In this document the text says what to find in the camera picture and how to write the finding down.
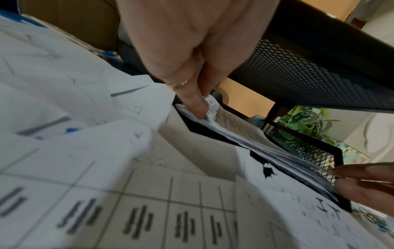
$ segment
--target orange wall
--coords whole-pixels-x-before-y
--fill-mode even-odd
[[[219,87],[229,95],[228,106],[248,117],[257,114],[266,117],[275,104],[275,102],[229,78],[222,81]]]
[[[346,20],[360,0],[302,0],[313,7],[329,14],[333,14],[339,20]]]

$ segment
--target potted plant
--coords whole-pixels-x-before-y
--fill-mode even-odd
[[[340,120],[324,120],[324,117],[330,114],[328,108],[316,108],[320,110],[320,113],[314,112],[313,109],[311,107],[295,106],[279,119],[278,124],[335,146],[334,140],[324,136],[324,134],[332,127],[333,122],[339,122]]]

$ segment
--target stack of paper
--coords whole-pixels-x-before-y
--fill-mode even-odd
[[[191,133],[165,85],[45,28],[0,18],[0,39],[0,248],[385,248],[212,97],[204,121],[178,108],[245,148]]]

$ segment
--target ring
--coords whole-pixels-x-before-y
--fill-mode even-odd
[[[183,81],[183,82],[181,82],[181,83],[177,83],[177,84],[173,84],[173,85],[167,85],[167,86],[168,86],[172,91],[176,91],[176,90],[179,90],[179,89],[181,89],[182,87],[184,87],[188,81],[189,81],[189,80],[185,80],[185,81]]]

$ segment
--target brown box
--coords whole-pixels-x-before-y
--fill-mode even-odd
[[[19,8],[96,48],[117,51],[115,0],[19,0]]]

